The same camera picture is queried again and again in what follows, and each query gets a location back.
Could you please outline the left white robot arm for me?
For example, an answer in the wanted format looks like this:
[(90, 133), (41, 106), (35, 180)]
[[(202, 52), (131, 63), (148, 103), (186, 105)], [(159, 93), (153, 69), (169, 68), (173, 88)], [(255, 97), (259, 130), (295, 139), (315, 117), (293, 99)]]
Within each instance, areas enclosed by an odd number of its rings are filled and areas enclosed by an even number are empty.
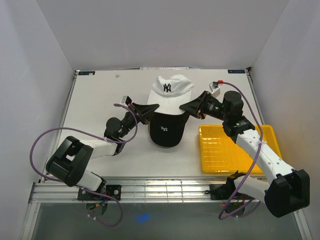
[[(99, 175), (87, 170), (90, 160), (105, 156), (116, 156), (126, 143), (133, 140), (138, 132), (138, 124), (148, 125), (160, 107), (159, 104), (140, 105), (134, 102), (116, 103), (116, 107), (127, 110), (123, 119), (111, 117), (106, 122), (103, 137), (80, 140), (68, 136), (54, 152), (45, 166), (46, 171), (69, 187), (81, 187), (95, 199), (106, 195), (106, 181)], [(132, 129), (134, 135), (125, 137)]]

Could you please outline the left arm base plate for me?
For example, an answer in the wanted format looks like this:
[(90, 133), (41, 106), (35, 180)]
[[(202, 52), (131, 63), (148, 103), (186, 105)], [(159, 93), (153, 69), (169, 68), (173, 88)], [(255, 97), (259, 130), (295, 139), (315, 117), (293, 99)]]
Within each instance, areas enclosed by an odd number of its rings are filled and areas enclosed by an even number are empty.
[[(121, 191), (122, 186), (119, 184), (103, 184), (97, 189), (97, 193), (108, 195), (110, 197), (115, 198), (116, 200), (121, 199)], [(77, 200), (78, 201), (102, 201), (102, 200), (109, 200), (106, 197), (96, 195), (93, 193), (90, 193), (87, 190), (79, 189), (77, 194)]]

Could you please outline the white baseball cap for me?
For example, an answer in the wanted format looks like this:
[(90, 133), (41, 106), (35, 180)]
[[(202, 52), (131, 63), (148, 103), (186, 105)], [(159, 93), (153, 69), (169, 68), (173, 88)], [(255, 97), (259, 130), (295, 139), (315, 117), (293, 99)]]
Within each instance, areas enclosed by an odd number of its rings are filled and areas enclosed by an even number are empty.
[(185, 111), (180, 106), (191, 101), (193, 82), (182, 74), (169, 79), (158, 76), (148, 96), (148, 105), (158, 104), (156, 113), (178, 116)]

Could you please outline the black NY baseball cap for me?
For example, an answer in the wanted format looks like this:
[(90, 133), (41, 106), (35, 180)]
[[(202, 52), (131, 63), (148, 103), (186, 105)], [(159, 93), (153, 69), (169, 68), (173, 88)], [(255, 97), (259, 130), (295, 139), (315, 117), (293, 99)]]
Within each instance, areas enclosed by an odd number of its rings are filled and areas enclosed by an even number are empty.
[(156, 145), (164, 148), (177, 146), (182, 140), (188, 113), (169, 115), (156, 112), (149, 125), (148, 133)]

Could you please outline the right blue corner label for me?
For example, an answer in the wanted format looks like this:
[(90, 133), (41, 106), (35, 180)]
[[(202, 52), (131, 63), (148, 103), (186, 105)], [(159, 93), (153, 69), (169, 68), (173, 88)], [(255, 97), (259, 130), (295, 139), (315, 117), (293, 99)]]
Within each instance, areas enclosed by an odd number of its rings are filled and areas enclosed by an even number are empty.
[(229, 74), (245, 74), (246, 71), (243, 69), (228, 69), (227, 72)]

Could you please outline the left blue corner label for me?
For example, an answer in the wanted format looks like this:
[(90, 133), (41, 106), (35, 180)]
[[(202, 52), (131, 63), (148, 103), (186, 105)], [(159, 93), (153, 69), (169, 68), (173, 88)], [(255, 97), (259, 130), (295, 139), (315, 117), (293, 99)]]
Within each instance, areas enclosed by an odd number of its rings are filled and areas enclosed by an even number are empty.
[(95, 75), (95, 71), (79, 71), (78, 75), (79, 76), (94, 76)]

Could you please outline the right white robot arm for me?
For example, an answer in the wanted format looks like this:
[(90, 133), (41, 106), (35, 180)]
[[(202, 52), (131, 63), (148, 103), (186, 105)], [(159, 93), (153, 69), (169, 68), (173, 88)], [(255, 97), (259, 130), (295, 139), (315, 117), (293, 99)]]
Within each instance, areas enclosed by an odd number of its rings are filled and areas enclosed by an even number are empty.
[(264, 203), (277, 218), (308, 207), (310, 176), (303, 169), (293, 168), (269, 147), (263, 140), (262, 127), (253, 125), (244, 116), (243, 107), (247, 103), (241, 91), (227, 91), (222, 102), (204, 91), (179, 107), (197, 119), (210, 116), (221, 120), (224, 133), (253, 160), (246, 173), (236, 171), (212, 193), (226, 199), (224, 209), (233, 199), (247, 195)]

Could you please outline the aluminium frame rail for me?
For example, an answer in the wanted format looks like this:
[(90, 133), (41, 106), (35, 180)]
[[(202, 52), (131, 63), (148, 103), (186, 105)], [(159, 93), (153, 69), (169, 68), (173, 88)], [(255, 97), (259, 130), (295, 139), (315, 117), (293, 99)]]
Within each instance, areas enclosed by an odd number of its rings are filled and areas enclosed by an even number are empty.
[[(205, 194), (209, 185), (220, 186), (226, 177), (174, 178), (107, 178), (109, 185), (121, 185), (122, 204), (147, 203), (209, 203)], [(79, 189), (61, 182), (46, 181), (32, 186), (29, 203), (79, 203)]]

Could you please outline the yellow plastic tray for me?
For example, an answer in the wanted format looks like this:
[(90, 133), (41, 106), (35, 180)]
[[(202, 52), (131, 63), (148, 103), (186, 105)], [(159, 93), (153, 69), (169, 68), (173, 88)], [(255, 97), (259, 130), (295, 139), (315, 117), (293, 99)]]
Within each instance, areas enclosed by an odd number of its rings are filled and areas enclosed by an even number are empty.
[(225, 134), (221, 125), (200, 125), (198, 136), (205, 174), (231, 175), (249, 170), (253, 159)]

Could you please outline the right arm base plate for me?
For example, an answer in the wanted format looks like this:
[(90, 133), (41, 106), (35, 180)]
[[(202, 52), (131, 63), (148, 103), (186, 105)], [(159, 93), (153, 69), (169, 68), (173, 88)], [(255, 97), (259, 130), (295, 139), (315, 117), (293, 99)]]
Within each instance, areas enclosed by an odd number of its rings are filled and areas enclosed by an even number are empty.
[(211, 200), (227, 200), (235, 191), (236, 187), (225, 184), (210, 184), (209, 189), (205, 190), (206, 195), (210, 195)]

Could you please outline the beige baseball cap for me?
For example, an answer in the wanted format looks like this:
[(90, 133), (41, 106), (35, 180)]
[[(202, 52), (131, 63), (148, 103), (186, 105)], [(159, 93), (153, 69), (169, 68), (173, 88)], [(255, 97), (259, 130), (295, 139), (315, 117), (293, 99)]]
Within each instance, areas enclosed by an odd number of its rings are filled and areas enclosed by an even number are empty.
[(159, 146), (159, 147), (162, 148), (162, 149), (172, 149), (175, 146)]

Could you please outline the blue corner label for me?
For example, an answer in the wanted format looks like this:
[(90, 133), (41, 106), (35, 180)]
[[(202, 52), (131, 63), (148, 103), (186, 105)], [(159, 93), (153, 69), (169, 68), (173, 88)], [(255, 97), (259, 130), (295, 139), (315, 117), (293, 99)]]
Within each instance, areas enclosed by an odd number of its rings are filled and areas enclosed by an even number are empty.
[(94, 76), (95, 75), (95, 71), (79, 71), (78, 75), (79, 76)]
[(229, 74), (245, 74), (246, 71), (243, 69), (228, 69), (227, 72)]

